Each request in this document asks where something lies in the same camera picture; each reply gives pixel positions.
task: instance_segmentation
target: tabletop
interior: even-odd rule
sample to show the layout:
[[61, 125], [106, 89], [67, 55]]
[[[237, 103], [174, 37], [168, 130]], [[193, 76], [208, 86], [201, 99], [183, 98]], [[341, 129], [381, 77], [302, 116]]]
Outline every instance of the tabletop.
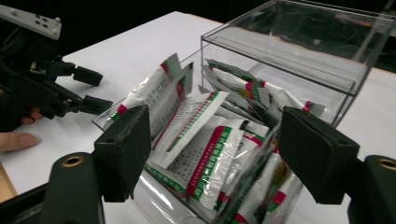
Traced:
[[[169, 55], [176, 52], [181, 60], [193, 54], [200, 48], [200, 36], [218, 26], [218, 22], [191, 14], [167, 14], [64, 57], [66, 62], [104, 75], [99, 87], [78, 83], [71, 77], [60, 77], [58, 83], [80, 96], [89, 94], [117, 102]], [[396, 139], [393, 137], [396, 121], [392, 117], [396, 109], [395, 85], [395, 75], [373, 69], [337, 128], [361, 145], [361, 160], [372, 154], [396, 158]], [[64, 118], [42, 119], [34, 125], [21, 126], [17, 131], [36, 134], [41, 140], [28, 149], [0, 153], [0, 161], [15, 192], [23, 193], [46, 183], [51, 165], [62, 156], [78, 151], [92, 152], [94, 140], [102, 133], [92, 123], [94, 117], [69, 113]], [[323, 220], [325, 223], [348, 223], [348, 204], [347, 196], [341, 205], [316, 204], [303, 189], [288, 223], [323, 223]], [[153, 222], [149, 212], [135, 203], [105, 203], [105, 212], [106, 223]]]

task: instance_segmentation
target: clear acrylic box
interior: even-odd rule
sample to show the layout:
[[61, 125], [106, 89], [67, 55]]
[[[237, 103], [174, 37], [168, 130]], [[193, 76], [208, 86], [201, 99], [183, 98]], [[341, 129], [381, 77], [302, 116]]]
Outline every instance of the clear acrylic box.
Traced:
[[[181, 66], [194, 64], [192, 94], [200, 92], [199, 86], [212, 91], [201, 64], [213, 59], [325, 105], [320, 118], [336, 127], [359, 94], [393, 26], [394, 19], [387, 15], [274, 0], [203, 35], [202, 47]], [[93, 122], [104, 129], [120, 102]], [[287, 222], [302, 186], [300, 182], [279, 214], [280, 223]], [[207, 223], [148, 171], [136, 189], [134, 203], [155, 223]]]

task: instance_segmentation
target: white table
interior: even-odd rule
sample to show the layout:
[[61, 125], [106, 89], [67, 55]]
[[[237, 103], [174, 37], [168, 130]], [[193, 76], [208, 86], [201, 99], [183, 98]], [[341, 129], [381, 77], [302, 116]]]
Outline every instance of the white table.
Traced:
[[[170, 13], [64, 57], [67, 62], [103, 74], [99, 87], [89, 87], [71, 77], [59, 78], [58, 82], [80, 96], [89, 94], [117, 102], [172, 53], [177, 52], [180, 60], [193, 54], [200, 48], [200, 35], [219, 25], [189, 14]], [[361, 144], [360, 159], [371, 154], [396, 158], [396, 121], [392, 117], [396, 110], [395, 86], [395, 75], [374, 69], [338, 128]], [[23, 193], [46, 183], [51, 165], [62, 156], [92, 152], [94, 140], [102, 133], [92, 123], [94, 117], [69, 113], [64, 118], [42, 119], [32, 126], [20, 127], [18, 131], [36, 134], [41, 142], [25, 150], [0, 154], [16, 191]], [[342, 205], [318, 205], [304, 189], [289, 223], [348, 223], [348, 203], [346, 197]], [[150, 223], [153, 219], [149, 212], [139, 211], [132, 203], [105, 203], [105, 211], [110, 224]]]

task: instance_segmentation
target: finger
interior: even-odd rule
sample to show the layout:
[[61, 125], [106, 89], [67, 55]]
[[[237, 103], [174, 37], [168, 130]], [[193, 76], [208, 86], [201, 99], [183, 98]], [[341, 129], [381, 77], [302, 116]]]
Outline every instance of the finger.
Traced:
[[0, 133], [0, 151], [34, 146], [38, 138], [29, 133]]
[[37, 107], [31, 107], [29, 110], [30, 117], [32, 119], [42, 119], [43, 116], [40, 114], [40, 109]]
[[35, 122], [34, 119], [32, 119], [30, 117], [27, 117], [27, 116], [24, 116], [24, 117], [21, 118], [21, 123], [22, 124], [33, 124], [34, 122]]

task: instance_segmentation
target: pile of packets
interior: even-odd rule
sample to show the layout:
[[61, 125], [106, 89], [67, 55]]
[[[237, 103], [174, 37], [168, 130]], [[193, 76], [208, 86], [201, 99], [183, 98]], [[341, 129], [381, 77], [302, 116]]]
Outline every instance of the pile of packets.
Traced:
[[106, 121], [148, 105], [152, 151], [147, 170], [207, 222], [278, 223], [301, 187], [280, 158], [276, 133], [283, 106], [317, 116], [325, 106], [235, 66], [206, 60], [214, 91], [192, 89], [192, 63], [176, 54], [122, 101]]

